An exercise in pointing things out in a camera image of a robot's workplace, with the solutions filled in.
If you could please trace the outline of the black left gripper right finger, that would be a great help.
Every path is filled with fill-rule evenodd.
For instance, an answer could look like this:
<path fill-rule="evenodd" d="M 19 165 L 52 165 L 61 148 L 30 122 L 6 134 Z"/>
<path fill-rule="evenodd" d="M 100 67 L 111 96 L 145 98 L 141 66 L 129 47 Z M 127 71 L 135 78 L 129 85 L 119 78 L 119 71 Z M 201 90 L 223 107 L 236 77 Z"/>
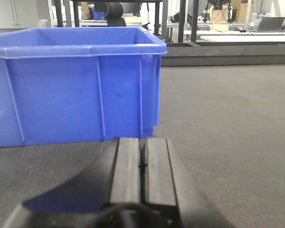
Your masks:
<path fill-rule="evenodd" d="M 173 228 L 234 227 L 199 188 L 171 140 L 148 138 L 142 153 L 144 202 Z"/>

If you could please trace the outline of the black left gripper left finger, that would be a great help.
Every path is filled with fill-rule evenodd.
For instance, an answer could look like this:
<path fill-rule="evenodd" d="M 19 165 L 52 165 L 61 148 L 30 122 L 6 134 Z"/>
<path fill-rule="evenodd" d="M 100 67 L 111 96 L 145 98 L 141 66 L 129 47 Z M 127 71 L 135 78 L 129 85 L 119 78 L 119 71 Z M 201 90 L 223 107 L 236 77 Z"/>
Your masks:
<path fill-rule="evenodd" d="M 20 203 L 6 228 L 76 228 L 107 206 L 140 203 L 140 145 L 115 138 L 76 176 Z"/>

